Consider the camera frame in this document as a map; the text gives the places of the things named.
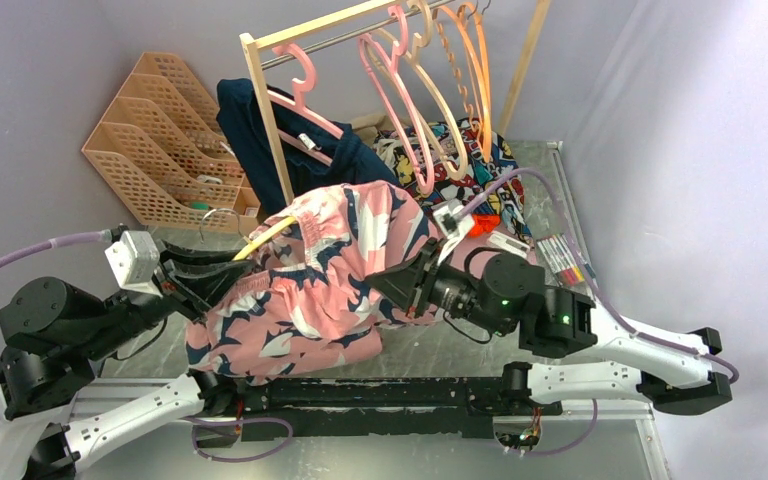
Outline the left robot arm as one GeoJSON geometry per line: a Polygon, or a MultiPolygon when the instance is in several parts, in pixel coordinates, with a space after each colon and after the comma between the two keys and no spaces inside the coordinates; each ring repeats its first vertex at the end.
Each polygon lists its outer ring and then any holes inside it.
{"type": "Polygon", "coordinates": [[[146,232],[97,232],[49,241],[56,248],[102,241],[118,283],[99,299],[55,277],[35,279],[0,310],[0,479],[72,479],[103,456],[173,421],[233,409],[237,388],[188,371],[165,386],[80,423],[63,416],[95,380],[94,364],[181,314],[203,321],[250,262],[198,251],[146,232]]]}

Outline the yellow hanger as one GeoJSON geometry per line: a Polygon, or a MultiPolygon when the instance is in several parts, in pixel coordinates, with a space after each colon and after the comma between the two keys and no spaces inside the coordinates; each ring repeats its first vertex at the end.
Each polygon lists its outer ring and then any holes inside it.
{"type": "MultiPolygon", "coordinates": [[[[241,227],[242,225],[241,215],[237,211],[231,208],[210,209],[202,216],[198,224],[198,232],[199,232],[201,241],[204,241],[204,234],[203,234],[204,225],[206,224],[207,220],[210,219],[216,213],[232,214],[236,218],[237,227],[238,228],[241,227]]],[[[260,247],[264,246],[267,242],[271,241],[274,237],[282,233],[284,230],[289,229],[294,224],[297,224],[297,219],[293,216],[287,216],[282,218],[280,221],[278,221],[274,225],[270,226],[267,230],[263,231],[254,240],[251,240],[248,237],[243,236],[243,239],[246,241],[246,244],[231,259],[231,261],[239,262],[239,261],[248,259],[250,255],[253,254],[255,251],[257,251],[260,247]]]]}

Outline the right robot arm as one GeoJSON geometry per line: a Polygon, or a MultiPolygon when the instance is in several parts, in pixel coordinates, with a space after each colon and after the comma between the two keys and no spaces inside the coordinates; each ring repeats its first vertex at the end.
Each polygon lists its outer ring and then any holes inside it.
{"type": "Polygon", "coordinates": [[[543,268],[525,258],[487,251],[474,276],[443,259],[429,240],[365,281],[410,316],[436,309],[490,336],[516,335],[519,349],[536,359],[504,366],[498,397],[508,412],[565,400],[631,400],[697,416],[732,401],[732,382],[715,367],[722,349],[717,330],[671,333],[614,316],[601,301],[546,284],[543,268]]]}

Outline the pink patterned shorts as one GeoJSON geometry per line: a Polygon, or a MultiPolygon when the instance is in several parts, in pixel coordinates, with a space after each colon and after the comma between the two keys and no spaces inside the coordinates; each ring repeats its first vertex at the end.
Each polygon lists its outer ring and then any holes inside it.
{"type": "Polygon", "coordinates": [[[251,255],[240,278],[187,327],[191,369],[262,385],[378,355],[381,334],[435,322],[408,315],[366,283],[413,258],[437,228],[385,181],[318,188],[267,220],[287,227],[251,255]]]}

